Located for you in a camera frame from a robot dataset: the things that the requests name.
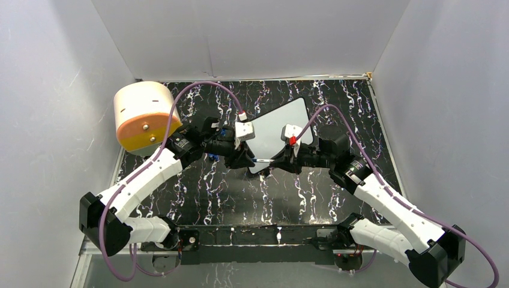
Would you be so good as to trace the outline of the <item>white whiteboard marker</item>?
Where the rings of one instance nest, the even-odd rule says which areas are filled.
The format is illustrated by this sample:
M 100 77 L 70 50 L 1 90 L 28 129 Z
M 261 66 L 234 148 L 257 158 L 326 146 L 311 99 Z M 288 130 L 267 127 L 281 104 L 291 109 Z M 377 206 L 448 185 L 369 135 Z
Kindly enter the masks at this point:
M 253 158 L 252 161 L 254 163 L 272 163 L 273 159 L 260 159 L 260 158 Z

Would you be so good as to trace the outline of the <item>small black-framed whiteboard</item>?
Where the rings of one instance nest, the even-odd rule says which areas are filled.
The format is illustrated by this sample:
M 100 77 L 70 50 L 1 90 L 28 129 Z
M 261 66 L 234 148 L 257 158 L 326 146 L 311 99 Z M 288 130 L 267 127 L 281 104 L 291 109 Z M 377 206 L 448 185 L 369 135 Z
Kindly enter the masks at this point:
M 296 98 L 270 112 L 250 121 L 255 138 L 246 141 L 256 159 L 268 160 L 279 153 L 285 143 L 281 139 L 283 128 L 296 125 L 303 128 L 309 122 L 306 102 L 303 97 Z

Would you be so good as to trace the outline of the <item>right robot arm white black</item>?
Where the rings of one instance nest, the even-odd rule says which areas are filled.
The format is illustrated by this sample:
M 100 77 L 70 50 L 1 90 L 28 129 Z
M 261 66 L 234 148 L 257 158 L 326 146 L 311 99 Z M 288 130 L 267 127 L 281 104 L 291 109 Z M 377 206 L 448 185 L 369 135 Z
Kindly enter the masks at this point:
M 380 251 L 406 265 L 427 287 L 440 287 L 463 262 L 465 240 L 421 215 L 421 211 L 396 192 L 359 156 L 353 154 L 345 135 L 320 138 L 318 146 L 283 136 L 285 147 L 272 158 L 271 166 L 291 173 L 303 167 L 327 168 L 335 184 L 368 203 L 394 229 L 351 214 L 330 240 L 338 238 L 345 248 L 357 244 Z

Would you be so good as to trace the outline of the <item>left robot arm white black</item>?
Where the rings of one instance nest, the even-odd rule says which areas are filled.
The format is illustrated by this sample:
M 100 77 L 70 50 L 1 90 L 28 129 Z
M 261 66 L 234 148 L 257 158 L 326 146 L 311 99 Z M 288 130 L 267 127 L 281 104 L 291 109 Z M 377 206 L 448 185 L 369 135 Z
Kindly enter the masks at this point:
M 165 250 L 176 248 L 180 228 L 165 216 L 134 218 L 131 213 L 152 192 L 204 154 L 224 158 L 229 169 L 254 167 L 254 153 L 247 141 L 255 138 L 252 122 L 219 126 L 207 117 L 201 126 L 185 124 L 167 142 L 124 179 L 98 195 L 86 193 L 80 200 L 79 229 L 107 256 L 129 244 L 153 242 Z

